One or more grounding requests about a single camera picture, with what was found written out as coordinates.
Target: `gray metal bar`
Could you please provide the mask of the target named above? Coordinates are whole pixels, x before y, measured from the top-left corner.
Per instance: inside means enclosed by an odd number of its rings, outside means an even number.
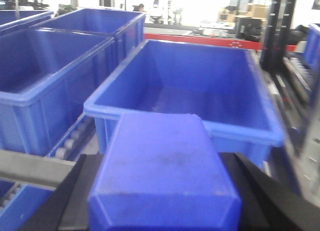
[[[0,149],[0,179],[55,189],[75,162]]]
[[[19,13],[19,1],[15,0],[15,17],[17,20],[20,19],[20,13]]]

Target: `blue plastic bin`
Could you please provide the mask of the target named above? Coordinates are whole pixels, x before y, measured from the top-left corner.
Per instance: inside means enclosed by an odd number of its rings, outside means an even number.
[[[16,231],[51,193],[50,190],[30,185],[17,187],[8,204],[0,209],[0,231]]]
[[[114,70],[114,41],[26,29],[0,37],[0,148],[44,156]]]
[[[88,206],[91,231],[236,231],[241,199],[198,116],[131,113]]]
[[[303,58],[311,69],[318,72],[320,68],[320,24],[309,25]]]
[[[36,23],[51,19],[53,11],[42,10],[23,10],[19,11],[20,19],[16,19],[16,11],[1,10],[0,11],[0,36],[29,28]]]
[[[37,28],[104,33],[114,37],[118,63],[144,39],[145,14],[112,9],[79,9],[35,25]]]
[[[117,120],[132,112],[196,114],[219,152],[261,166],[283,129],[251,50],[146,40],[84,104],[103,153]]]

